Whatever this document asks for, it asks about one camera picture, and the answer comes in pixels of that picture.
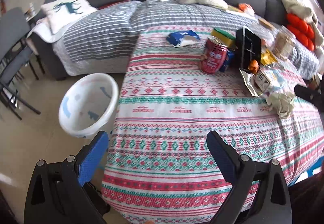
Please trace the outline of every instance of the red cushion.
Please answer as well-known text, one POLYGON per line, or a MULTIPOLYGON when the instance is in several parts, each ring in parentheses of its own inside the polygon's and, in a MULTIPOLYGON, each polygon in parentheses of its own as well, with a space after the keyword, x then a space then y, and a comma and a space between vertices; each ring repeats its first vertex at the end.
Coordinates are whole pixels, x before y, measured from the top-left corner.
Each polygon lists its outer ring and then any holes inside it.
POLYGON ((105 4, 105 5, 101 6, 101 7, 99 7, 98 10, 101 10, 101 9, 104 9, 104 8, 107 8, 107 7, 110 7, 110 6, 114 5, 114 4, 125 3, 125 2, 128 2, 128 1, 130 1, 130 0, 124 0, 124 1, 118 1, 118 2, 113 2, 113 3, 105 4))

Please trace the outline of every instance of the white bucket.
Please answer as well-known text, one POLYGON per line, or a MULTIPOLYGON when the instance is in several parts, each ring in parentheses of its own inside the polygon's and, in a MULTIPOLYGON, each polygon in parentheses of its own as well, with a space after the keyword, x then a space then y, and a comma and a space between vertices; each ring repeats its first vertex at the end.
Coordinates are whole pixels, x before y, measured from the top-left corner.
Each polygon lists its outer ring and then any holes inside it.
POLYGON ((116 116, 118 85, 108 74, 94 73, 67 91, 59 109, 59 122, 71 136, 93 139, 102 130, 110 135, 116 116))

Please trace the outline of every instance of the yellow package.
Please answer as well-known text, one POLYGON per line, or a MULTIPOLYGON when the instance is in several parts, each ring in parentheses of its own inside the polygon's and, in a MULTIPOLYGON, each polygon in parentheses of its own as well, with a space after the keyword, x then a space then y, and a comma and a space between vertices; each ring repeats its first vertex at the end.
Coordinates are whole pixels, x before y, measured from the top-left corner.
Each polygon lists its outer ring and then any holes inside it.
POLYGON ((261 54, 261 64, 266 66, 269 65, 273 62, 278 62, 277 59, 274 57, 274 55, 272 54, 272 52, 270 50, 266 50, 265 53, 261 54))
POLYGON ((225 30, 214 28, 210 35, 219 38, 228 48, 235 44, 235 37, 225 30))

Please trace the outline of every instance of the deer silhouette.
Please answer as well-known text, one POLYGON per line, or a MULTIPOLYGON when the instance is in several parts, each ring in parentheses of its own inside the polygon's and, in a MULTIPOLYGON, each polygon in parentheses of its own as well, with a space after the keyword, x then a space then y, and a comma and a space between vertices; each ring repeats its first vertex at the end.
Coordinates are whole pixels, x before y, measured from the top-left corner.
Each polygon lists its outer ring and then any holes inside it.
POLYGON ((77 10, 78 10, 79 8, 81 8, 81 6, 79 6, 78 8, 74 8, 74 7, 73 7, 73 5, 79 4, 79 3, 75 3, 76 1, 77 1, 77 0, 75 0, 75 1, 73 1, 73 2, 59 3, 59 4, 57 4, 57 5, 55 5, 55 6, 53 7, 53 10, 54 10, 55 12, 58 12, 58 11, 61 9, 61 7, 63 7, 63 6, 66 5, 66 8, 67 8, 67 10, 69 11, 70 14, 76 14, 76 15, 82 14, 83 12, 81 12, 81 13, 78 13, 78 12, 77 12, 77 10))

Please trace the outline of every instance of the metal screw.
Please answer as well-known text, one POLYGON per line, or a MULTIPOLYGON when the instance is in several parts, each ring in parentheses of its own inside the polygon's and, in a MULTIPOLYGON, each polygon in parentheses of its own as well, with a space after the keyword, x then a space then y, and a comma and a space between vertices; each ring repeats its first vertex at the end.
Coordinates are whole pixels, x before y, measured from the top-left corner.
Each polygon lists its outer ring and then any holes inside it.
POLYGON ((277 159, 272 159, 271 161, 275 166, 279 165, 279 161, 277 159))
POLYGON ((249 160, 249 157, 247 155, 241 155, 241 159, 246 162, 249 160))
POLYGON ((39 160, 38 162, 37 162, 37 165, 38 166, 42 166, 44 164, 44 160, 39 160))
POLYGON ((73 162, 75 158, 76 158, 75 156, 68 156, 68 157, 66 158, 66 160, 67 160, 68 162, 73 162))

